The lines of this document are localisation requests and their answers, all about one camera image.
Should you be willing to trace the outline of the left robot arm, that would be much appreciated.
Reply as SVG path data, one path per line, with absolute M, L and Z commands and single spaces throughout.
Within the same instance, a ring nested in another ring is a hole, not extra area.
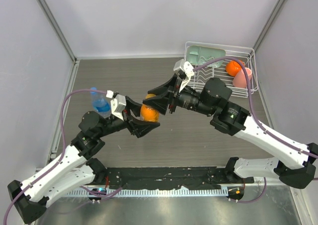
M 127 129 L 141 138 L 160 126 L 158 121 L 139 119 L 142 105 L 127 96 L 111 100 L 111 115 L 102 117 L 95 111 L 85 113 L 80 132 L 62 153 L 33 176 L 8 184 L 11 204 L 25 224 L 39 219 L 46 210 L 67 192 L 85 184 L 102 184 L 105 166 L 93 158 L 105 145 L 102 137 Z

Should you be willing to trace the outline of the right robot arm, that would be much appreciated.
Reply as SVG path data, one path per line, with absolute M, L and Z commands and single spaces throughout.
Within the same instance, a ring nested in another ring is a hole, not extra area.
M 210 124 L 219 132 L 246 140 L 273 156 L 252 160 L 231 157 L 224 171 L 227 181 L 268 177 L 298 189 L 313 181 L 317 144 L 298 143 L 257 122 L 247 109 L 229 101 L 232 90 L 219 78 L 209 79 L 202 91 L 196 92 L 189 86 L 181 88 L 181 80 L 174 75 L 148 93 L 151 97 L 143 103 L 160 114 L 173 113 L 176 107 L 181 107 L 212 117 Z

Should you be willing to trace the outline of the orange bottle cap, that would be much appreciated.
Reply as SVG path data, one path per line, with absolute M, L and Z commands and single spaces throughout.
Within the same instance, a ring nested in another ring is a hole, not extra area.
M 149 98 L 153 98 L 153 97 L 156 97 L 156 95 L 155 94 L 147 94 L 145 99 L 149 99 Z

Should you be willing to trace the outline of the blue bottle cap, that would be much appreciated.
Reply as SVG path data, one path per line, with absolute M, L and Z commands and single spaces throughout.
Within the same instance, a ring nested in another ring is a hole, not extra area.
M 91 87 L 90 89 L 91 89 L 91 92 L 90 92 L 91 95 L 96 95 L 97 94 L 97 92 L 96 92 L 97 88 L 96 87 Z

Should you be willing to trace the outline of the clear blue water bottle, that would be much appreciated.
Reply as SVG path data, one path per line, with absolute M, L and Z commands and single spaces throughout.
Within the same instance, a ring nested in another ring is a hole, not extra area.
M 91 91 L 91 104 L 94 110 L 103 118 L 107 118 L 111 114 L 111 107 L 104 94 Z

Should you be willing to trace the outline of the orange juice bottle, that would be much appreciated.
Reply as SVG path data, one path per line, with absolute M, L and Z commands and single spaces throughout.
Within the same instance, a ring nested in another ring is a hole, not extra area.
M 158 122 L 159 112 L 143 104 L 140 110 L 140 119 L 142 121 Z

